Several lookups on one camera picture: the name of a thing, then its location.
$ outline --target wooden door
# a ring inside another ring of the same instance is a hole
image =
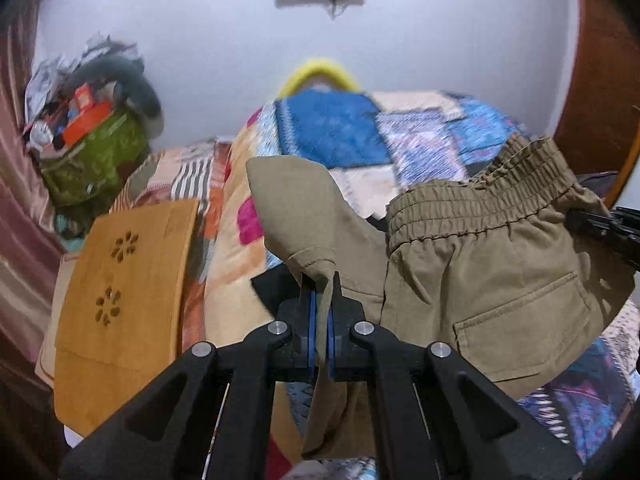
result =
[[[620,171],[640,121],[640,48],[609,0],[580,0],[574,74],[555,140],[574,173]]]

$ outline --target brown trousers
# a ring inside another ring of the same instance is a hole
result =
[[[333,383],[323,365],[336,270],[368,320],[413,344],[449,343],[515,399],[579,357],[634,287],[617,255],[565,229],[571,208],[607,211],[551,138],[512,136],[471,182],[412,187],[389,204],[386,237],[319,164],[274,156],[247,170],[267,248],[320,295],[306,458],[375,454],[365,386]]]

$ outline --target pink curtain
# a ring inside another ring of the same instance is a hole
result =
[[[24,150],[39,0],[0,31],[0,332],[34,362],[49,323],[62,247],[49,193]]]

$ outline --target silver bolt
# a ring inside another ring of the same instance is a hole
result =
[[[271,321],[267,329],[272,334],[280,335],[287,331],[287,324],[284,321]]]
[[[448,357],[451,354],[451,347],[442,341],[438,341],[431,345],[431,353],[436,357]]]
[[[211,345],[206,341],[200,341],[191,348],[191,353],[196,357],[204,357],[211,353]]]
[[[373,332],[373,324],[369,321],[359,321],[354,326],[353,329],[360,335],[369,335]]]

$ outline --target pants pocket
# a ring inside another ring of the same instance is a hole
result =
[[[586,299],[580,279],[571,272],[517,300],[455,323],[458,349],[493,382],[537,375],[561,361],[575,344],[589,344],[581,341],[590,320]]]

